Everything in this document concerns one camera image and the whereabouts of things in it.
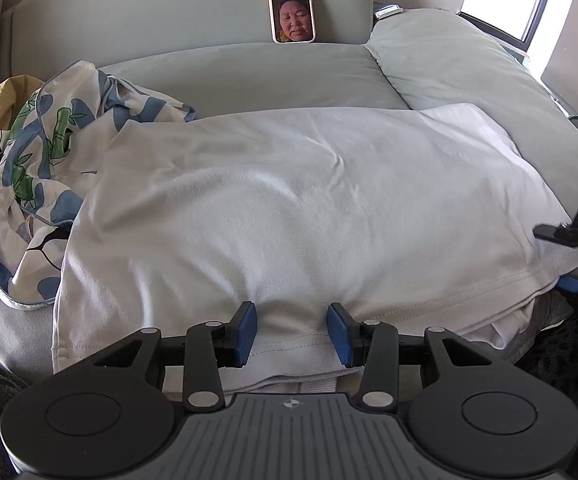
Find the smartphone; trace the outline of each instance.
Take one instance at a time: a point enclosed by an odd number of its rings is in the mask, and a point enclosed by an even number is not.
[[[269,0],[271,34],[276,43],[310,43],[316,39],[312,0]]]

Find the yellow fabric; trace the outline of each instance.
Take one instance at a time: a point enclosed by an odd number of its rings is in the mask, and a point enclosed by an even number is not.
[[[22,105],[43,82],[30,75],[18,75],[0,83],[0,130],[8,130]]]

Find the circular black disc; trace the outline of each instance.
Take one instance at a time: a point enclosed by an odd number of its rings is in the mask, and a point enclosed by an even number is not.
[[[511,365],[441,374],[412,400],[407,426],[439,462],[485,478],[554,470],[566,465],[578,444],[575,405]]]
[[[25,469],[94,478],[144,462],[173,424],[171,404],[159,390],[126,369],[91,367],[19,394],[3,412],[0,434]]]

